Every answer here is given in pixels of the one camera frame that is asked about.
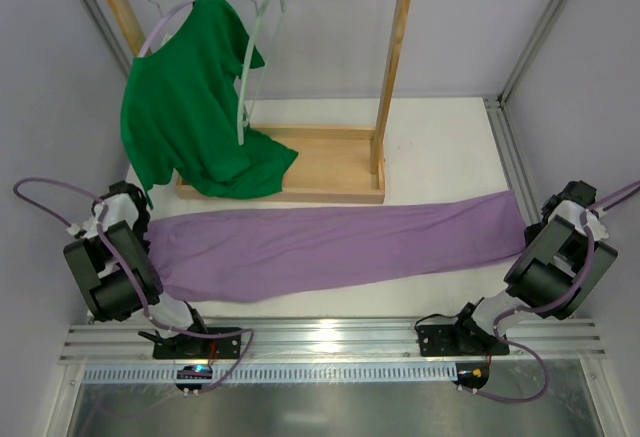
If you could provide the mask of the green t-shirt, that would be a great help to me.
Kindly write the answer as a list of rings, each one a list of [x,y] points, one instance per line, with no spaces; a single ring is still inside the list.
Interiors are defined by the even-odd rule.
[[[281,192],[295,150],[237,128],[235,84],[249,35],[226,0],[194,0],[176,34],[134,59],[120,113],[121,140],[144,191],[179,175],[206,197],[255,199]]]

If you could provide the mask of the purple clothes hanger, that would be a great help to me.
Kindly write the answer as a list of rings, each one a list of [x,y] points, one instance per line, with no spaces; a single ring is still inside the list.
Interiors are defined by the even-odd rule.
[[[160,3],[156,0],[146,0],[148,3],[155,6],[159,14],[159,20],[151,30],[151,32],[146,37],[143,42],[140,50],[137,53],[137,58],[145,57],[149,51],[151,50],[151,45],[154,43],[160,32],[166,27],[167,23],[181,10],[188,6],[192,6],[195,3],[195,0],[186,0],[164,12]]]

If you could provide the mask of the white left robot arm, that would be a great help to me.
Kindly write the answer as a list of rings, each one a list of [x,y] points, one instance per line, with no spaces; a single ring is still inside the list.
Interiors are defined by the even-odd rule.
[[[150,214],[143,191],[126,181],[112,184],[91,212],[83,224],[67,226],[74,241],[63,255],[94,319],[124,322],[148,311],[164,325],[139,333],[154,344],[155,359],[205,357],[207,341],[194,336],[207,332],[202,318],[164,292],[148,257]]]

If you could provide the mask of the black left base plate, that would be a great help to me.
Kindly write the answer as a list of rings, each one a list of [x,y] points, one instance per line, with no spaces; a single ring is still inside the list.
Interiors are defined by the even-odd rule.
[[[216,339],[203,339],[183,334],[163,338],[158,332],[139,332],[138,335],[154,344],[152,355],[156,360],[236,360],[239,358],[242,343],[240,335]]]

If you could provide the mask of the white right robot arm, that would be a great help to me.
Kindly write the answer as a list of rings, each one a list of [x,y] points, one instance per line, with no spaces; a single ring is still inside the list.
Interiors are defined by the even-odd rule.
[[[618,257],[596,210],[595,187],[571,181],[525,229],[526,248],[504,278],[506,289],[467,304],[452,330],[453,348],[482,355],[505,347],[507,330],[529,318],[563,320],[584,302]]]

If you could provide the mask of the left controller board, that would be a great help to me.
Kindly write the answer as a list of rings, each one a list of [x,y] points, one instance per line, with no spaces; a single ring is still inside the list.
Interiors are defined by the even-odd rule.
[[[199,393],[212,382],[212,368],[209,365],[187,365],[176,372],[175,385],[183,393]]]

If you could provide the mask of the aluminium mounting rail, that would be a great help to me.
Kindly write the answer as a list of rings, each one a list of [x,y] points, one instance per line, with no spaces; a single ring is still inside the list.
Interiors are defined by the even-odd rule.
[[[251,362],[419,361],[412,318],[208,318],[211,326],[251,328]],[[61,364],[147,363],[153,344],[138,335],[147,321],[70,327]],[[589,319],[524,320],[509,340],[545,359],[601,359],[604,343]]]

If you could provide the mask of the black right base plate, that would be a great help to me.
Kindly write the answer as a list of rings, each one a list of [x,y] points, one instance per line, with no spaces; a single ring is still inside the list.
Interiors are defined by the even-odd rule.
[[[458,324],[432,324],[418,327],[422,357],[504,356],[509,346],[483,330],[467,330]]]

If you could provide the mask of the purple trousers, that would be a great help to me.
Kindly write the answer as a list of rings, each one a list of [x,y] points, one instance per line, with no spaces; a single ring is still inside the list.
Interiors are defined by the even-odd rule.
[[[525,248],[511,191],[439,204],[242,209],[150,223],[149,258],[177,300],[254,303],[491,265]]]

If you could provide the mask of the controller board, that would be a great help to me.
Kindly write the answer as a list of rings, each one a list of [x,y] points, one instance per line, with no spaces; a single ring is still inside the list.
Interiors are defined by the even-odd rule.
[[[187,365],[176,372],[175,385],[183,393],[199,393],[212,382],[212,368],[209,365]]]
[[[482,389],[488,382],[490,366],[482,362],[462,362],[455,364],[454,384],[457,387]]]

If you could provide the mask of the right controller board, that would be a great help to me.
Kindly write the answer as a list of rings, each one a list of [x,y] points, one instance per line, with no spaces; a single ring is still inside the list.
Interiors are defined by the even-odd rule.
[[[482,389],[488,382],[490,366],[482,362],[462,362],[455,364],[454,384],[457,387]]]

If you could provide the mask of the pale green clothes hanger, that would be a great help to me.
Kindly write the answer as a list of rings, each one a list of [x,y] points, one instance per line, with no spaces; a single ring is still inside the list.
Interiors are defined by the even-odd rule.
[[[244,145],[245,129],[250,124],[252,113],[254,111],[256,102],[258,100],[259,94],[264,84],[264,80],[267,75],[271,54],[273,49],[275,48],[275,44],[280,34],[281,26],[287,12],[287,0],[278,0],[279,7],[280,7],[280,16],[276,25],[276,29],[274,31],[274,34],[269,44],[267,56],[263,58],[264,64],[262,66],[262,73],[260,74],[254,99],[250,107],[247,108],[246,93],[247,93],[247,87],[248,87],[249,71],[251,70],[251,62],[254,55],[254,51],[256,50],[256,40],[260,34],[260,30],[264,21],[265,14],[272,0],[263,0],[261,3],[258,3],[256,0],[250,0],[250,1],[254,4],[255,19],[254,19],[253,28],[251,30],[251,33],[249,34],[247,46],[245,48],[243,68],[242,68],[242,73],[240,78],[240,90],[238,94],[238,107],[237,107],[237,113],[236,113],[237,140],[240,146]]]

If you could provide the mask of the wooden clothes rack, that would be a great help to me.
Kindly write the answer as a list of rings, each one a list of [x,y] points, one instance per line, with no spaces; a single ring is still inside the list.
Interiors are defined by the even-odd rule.
[[[146,41],[129,0],[105,0],[133,54]],[[396,0],[384,80],[373,126],[264,124],[261,131],[299,156],[272,202],[381,204],[386,195],[384,136],[411,0]]]

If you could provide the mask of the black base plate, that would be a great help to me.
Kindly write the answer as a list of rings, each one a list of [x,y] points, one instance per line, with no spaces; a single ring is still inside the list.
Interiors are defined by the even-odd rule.
[[[422,357],[504,356],[509,346],[483,330],[467,330],[458,324],[432,324],[418,327]]]
[[[156,360],[236,360],[239,358],[242,343],[240,335],[216,339],[203,339],[183,334],[163,338],[158,332],[139,332],[138,335],[154,344],[152,355]]]

